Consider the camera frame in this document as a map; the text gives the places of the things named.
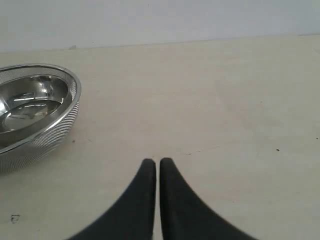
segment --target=colander rim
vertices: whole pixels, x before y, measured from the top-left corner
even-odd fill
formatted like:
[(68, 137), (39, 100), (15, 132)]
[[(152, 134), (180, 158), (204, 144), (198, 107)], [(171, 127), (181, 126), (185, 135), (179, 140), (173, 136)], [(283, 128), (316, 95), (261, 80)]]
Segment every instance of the colander rim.
[(9, 146), (6, 146), (2, 149), (0, 149), (0, 155), (7, 153), (13, 149), (16, 149), (18, 147), (20, 147), (21, 145), (24, 145), (26, 143), (32, 142), (33, 140), (39, 138), (40, 136), (44, 135), (46, 132), (48, 132), (50, 129), (54, 128), (58, 123), (60, 123), (71, 111), (72, 109), (77, 105), (77, 103), (79, 102), (80, 99), (80, 95), (81, 95), (81, 83), (79, 78), (69, 69), (59, 66), (59, 65), (54, 65), (54, 64), (46, 64), (46, 63), (27, 63), (27, 64), (18, 64), (18, 65), (11, 65), (11, 66), (6, 66), (6, 67), (2, 67), (0, 68), (0, 73), (1, 72), (5, 72), (5, 71), (9, 71), (9, 70), (14, 70), (14, 69), (21, 69), (21, 68), (48, 68), (48, 69), (55, 69), (55, 70), (59, 70), (62, 71), (68, 75), (71, 76), (71, 78), (75, 81), (76, 84), (76, 90), (75, 90), (75, 95), (74, 98), (72, 99), (72, 102), (70, 103), (70, 105), (68, 106), (68, 108), (59, 115), (59, 117), (57, 117), (57, 119), (55, 121), (52, 121), (50, 124), (48, 124), (46, 127), (40, 129), (39, 131), (33, 133), (32, 135), (19, 140)]

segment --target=mesh basket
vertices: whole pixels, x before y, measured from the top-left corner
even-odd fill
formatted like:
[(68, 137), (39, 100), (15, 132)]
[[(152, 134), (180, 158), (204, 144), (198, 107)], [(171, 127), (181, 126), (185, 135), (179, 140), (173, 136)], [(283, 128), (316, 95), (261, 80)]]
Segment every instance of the mesh basket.
[(0, 87), (26, 76), (51, 75), (62, 79), (70, 90), (72, 102), (56, 121), (33, 135), (0, 148), (0, 174), (26, 167), (50, 154), (67, 136), (79, 111), (81, 84), (69, 70), (48, 64), (26, 64), (0, 69)]

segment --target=black curved object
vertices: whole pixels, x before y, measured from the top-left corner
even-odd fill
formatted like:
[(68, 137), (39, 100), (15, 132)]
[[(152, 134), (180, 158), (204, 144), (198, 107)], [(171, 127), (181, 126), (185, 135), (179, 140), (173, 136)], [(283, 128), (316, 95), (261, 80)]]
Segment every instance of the black curved object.
[(156, 165), (153, 160), (145, 159), (114, 205), (69, 240), (151, 240), (155, 196)]
[(171, 158), (160, 162), (160, 213), (163, 240), (255, 240), (212, 211)]

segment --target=white wall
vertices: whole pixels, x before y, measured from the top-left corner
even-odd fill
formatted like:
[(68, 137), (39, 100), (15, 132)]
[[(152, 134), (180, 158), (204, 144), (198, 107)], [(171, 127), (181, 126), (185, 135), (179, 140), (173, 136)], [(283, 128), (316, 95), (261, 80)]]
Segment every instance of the white wall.
[(0, 0), (0, 52), (316, 33), (319, 0)]

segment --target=white table surface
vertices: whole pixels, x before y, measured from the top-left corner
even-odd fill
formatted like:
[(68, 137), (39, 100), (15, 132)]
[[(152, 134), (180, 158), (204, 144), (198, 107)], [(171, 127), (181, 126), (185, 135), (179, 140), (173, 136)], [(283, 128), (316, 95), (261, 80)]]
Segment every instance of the white table surface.
[(80, 112), (53, 154), (0, 176), (2, 240), (73, 235), (117, 200), (142, 159), (162, 157), (254, 237), (319, 238), (320, 36), (0, 54), (0, 67), (23, 63), (76, 73)]

